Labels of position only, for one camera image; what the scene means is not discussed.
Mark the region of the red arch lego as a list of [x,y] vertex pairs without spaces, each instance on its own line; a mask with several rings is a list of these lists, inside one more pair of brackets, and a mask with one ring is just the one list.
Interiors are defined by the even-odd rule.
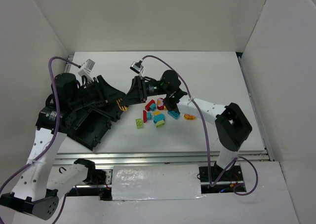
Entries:
[[146,111],[150,111],[150,106],[152,105],[152,104],[154,104],[155,103],[155,101],[153,100],[153,99],[151,99],[146,105],[145,105],[145,110]]

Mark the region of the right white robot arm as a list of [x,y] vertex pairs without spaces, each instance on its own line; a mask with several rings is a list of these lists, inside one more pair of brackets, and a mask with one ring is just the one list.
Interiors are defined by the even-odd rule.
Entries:
[[222,149],[214,167],[208,169],[208,175],[215,175],[217,182],[234,165],[241,145],[252,132],[252,126],[236,103],[225,106],[190,97],[188,91],[181,90],[179,78],[174,70],[166,70],[160,80],[135,76],[130,90],[118,105],[126,108],[145,103],[150,96],[165,95],[163,103],[168,111],[193,115],[200,118],[203,125],[214,125]]

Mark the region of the teal rounded lego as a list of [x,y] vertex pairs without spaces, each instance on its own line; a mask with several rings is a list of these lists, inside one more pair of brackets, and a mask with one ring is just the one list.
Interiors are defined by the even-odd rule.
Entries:
[[165,115],[160,113],[160,114],[157,114],[153,117],[153,122],[154,124],[156,124],[157,122],[159,121],[162,121],[162,120],[165,120]]

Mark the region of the orange flower lego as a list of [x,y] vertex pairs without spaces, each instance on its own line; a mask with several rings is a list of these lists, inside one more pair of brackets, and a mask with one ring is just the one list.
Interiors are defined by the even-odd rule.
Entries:
[[184,119],[186,120],[195,120],[195,116],[194,115],[190,115],[190,114],[184,114]]

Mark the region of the red lego with flower print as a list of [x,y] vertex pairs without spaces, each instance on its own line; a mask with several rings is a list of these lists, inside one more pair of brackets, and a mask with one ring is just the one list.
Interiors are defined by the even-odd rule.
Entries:
[[157,109],[158,110],[164,110],[164,102],[163,102],[163,98],[158,98],[157,99]]

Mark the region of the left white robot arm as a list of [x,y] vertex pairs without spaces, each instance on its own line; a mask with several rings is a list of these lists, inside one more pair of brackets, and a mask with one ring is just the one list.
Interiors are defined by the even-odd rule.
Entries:
[[118,108],[125,94],[110,86],[102,76],[78,81],[72,73],[57,75],[52,94],[40,111],[35,139],[25,167],[13,190],[0,198],[2,206],[17,212],[49,220],[61,197],[79,183],[103,182],[105,172],[95,163],[77,159],[57,178],[49,179],[59,148],[67,137],[89,148],[95,147],[111,127],[112,116],[98,112],[100,107]]

